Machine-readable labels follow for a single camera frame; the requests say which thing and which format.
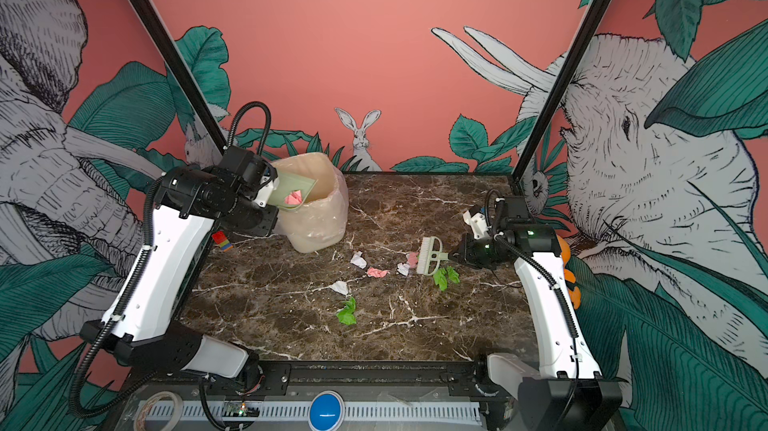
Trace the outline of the beige trash bin with liner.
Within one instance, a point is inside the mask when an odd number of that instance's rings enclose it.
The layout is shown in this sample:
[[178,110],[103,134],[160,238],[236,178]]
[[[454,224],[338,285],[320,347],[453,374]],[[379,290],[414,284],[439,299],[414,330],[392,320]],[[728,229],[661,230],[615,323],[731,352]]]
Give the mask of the beige trash bin with liner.
[[304,204],[295,210],[279,209],[273,232],[286,237],[300,253],[332,246],[344,237],[349,209],[346,181],[322,152],[299,154],[273,163],[276,170],[316,180]]

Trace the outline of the light green hand brush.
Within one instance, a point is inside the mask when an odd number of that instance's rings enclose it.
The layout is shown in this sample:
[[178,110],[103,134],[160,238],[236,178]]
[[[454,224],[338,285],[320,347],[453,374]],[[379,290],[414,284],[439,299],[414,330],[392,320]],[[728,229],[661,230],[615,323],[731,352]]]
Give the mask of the light green hand brush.
[[436,236],[424,237],[418,253],[416,272],[420,275],[432,276],[440,268],[440,264],[449,259],[442,241]]

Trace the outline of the light green dustpan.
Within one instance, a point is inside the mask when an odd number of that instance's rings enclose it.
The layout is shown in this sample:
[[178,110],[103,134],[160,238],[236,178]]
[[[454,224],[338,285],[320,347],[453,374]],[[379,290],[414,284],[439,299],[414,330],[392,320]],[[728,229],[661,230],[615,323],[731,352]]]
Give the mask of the light green dustpan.
[[[283,210],[295,210],[301,207],[309,197],[311,191],[316,185],[316,180],[306,176],[298,175],[288,171],[277,170],[279,177],[279,186],[272,193],[268,205],[276,206]],[[300,189],[303,194],[303,204],[298,207],[288,207],[284,203],[286,195],[294,190]]]

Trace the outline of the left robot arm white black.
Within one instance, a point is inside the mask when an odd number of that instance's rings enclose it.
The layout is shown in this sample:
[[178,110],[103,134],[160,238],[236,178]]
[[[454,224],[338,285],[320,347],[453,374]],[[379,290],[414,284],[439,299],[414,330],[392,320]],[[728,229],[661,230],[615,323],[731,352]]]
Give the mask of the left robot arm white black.
[[[90,348],[72,379],[72,414],[101,415],[158,373],[190,373],[203,385],[217,384],[241,396],[261,387],[264,372],[256,352],[190,329],[177,314],[200,273],[194,260],[206,257],[221,226],[261,237],[271,233],[278,210],[267,200],[277,183],[277,170],[265,158],[230,145],[217,165],[176,167],[150,185],[143,243],[126,282],[103,317],[80,331]],[[147,374],[108,403],[87,408],[81,390],[100,350]]]

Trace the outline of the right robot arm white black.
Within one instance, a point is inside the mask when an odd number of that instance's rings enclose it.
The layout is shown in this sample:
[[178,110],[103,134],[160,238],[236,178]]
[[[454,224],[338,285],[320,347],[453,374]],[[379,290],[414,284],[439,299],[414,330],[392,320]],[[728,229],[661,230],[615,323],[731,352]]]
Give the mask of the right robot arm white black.
[[566,246],[537,222],[524,197],[490,190],[481,206],[463,214],[470,230],[450,258],[476,269],[511,265],[527,296],[538,346],[538,366],[495,352],[486,358],[489,380],[511,397],[509,430],[602,430],[622,394],[603,373],[583,337],[570,297]]

